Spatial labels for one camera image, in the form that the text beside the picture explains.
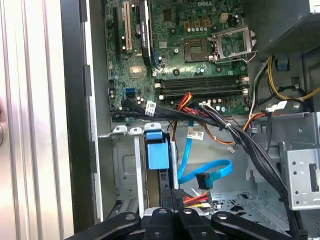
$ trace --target yellow wire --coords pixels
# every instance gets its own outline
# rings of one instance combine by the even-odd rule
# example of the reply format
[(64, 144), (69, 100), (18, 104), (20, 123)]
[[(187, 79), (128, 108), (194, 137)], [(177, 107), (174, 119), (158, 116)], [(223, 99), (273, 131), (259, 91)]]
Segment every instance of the yellow wire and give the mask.
[[(273, 74), (272, 74), (272, 65), (273, 65), (273, 58), (269, 57), (269, 60), (268, 60), (268, 77), (269, 77), (269, 82), (270, 82), (272, 90), (282, 100), (292, 99), (291, 97), (284, 96), (284, 95), (280, 94), (277, 91), (277, 88), (276, 88), (275, 83), (274, 83)], [(308, 98), (311, 98), (312, 96), (316, 95), (318, 92), (320, 92), (320, 87), (318, 87), (316, 90), (314, 90), (313, 92), (309, 93), (308, 95), (303, 96), (302, 99), (306, 100)]]

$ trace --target white label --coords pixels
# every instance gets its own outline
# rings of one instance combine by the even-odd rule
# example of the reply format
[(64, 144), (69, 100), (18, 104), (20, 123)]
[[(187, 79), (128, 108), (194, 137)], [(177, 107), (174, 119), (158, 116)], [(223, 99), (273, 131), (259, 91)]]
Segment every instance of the white label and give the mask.
[(274, 112), (275, 110), (284, 109), (288, 101), (281, 101), (278, 104), (273, 105), (272, 107), (267, 108), (269, 112)]
[(155, 102), (148, 100), (146, 102), (146, 107), (145, 107), (144, 114), (153, 117), (154, 114), (155, 114), (156, 106), (157, 106), (157, 104)]
[(204, 139), (204, 132), (203, 131), (194, 131), (192, 126), (188, 127), (188, 135), (186, 136), (188, 139), (195, 139), (195, 140), (203, 140)]

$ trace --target silver metal frame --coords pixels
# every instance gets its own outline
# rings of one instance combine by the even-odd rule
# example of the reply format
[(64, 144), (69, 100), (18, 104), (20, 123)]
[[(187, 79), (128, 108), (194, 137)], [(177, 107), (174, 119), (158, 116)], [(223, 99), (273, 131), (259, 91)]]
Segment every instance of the silver metal frame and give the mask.
[[(241, 52), (232, 53), (228, 56), (225, 56), (224, 51), (223, 51), (223, 37), (226, 35), (233, 35), (233, 34), (238, 34), (238, 33), (243, 34), (243, 42), (245, 43), (246, 50), (241, 51)], [(257, 42), (256, 40), (252, 39), (252, 37), (254, 37), (254, 36), (255, 36), (255, 33), (250, 31), (248, 26), (241, 26), (241, 27), (237, 27), (237, 28), (234, 28), (234, 29), (231, 29), (228, 31), (213, 33), (212, 39), (216, 43), (216, 48), (217, 48), (216, 53), (219, 56), (217, 58), (214, 58), (214, 61), (216, 62), (216, 60), (220, 61), (223, 59), (235, 58), (235, 57), (239, 57), (242, 55), (255, 53), (254, 51), (252, 51), (252, 48), (254, 47), (254, 45)]]
[(61, 6), (0, 0), (0, 233), (74, 234)]

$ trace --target blue connector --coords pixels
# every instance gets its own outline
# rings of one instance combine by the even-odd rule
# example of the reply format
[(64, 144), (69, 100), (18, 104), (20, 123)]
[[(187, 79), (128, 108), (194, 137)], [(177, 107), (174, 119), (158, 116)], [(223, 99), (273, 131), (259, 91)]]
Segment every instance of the blue connector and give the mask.
[(136, 89), (135, 88), (126, 88), (124, 90), (125, 96), (127, 98), (134, 98), (136, 96)]

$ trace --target circuit board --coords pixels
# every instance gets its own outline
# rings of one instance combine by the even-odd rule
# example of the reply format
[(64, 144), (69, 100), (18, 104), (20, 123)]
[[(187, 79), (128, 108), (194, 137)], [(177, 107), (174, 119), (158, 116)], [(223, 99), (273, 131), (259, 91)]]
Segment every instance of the circuit board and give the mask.
[[(246, 114), (246, 93), (241, 77), (247, 75), (243, 61), (215, 64), (214, 33), (242, 26), (239, 0), (151, 0), (149, 4), (150, 59), (146, 64), (142, 38), (142, 1), (105, 2), (105, 34), (110, 106), (121, 107), (131, 98), (145, 106), (147, 100), (175, 108), (184, 94), (208, 102), (222, 114)], [(243, 51), (241, 34), (223, 38), (223, 53)], [(134, 119), (112, 119), (134, 121)]]

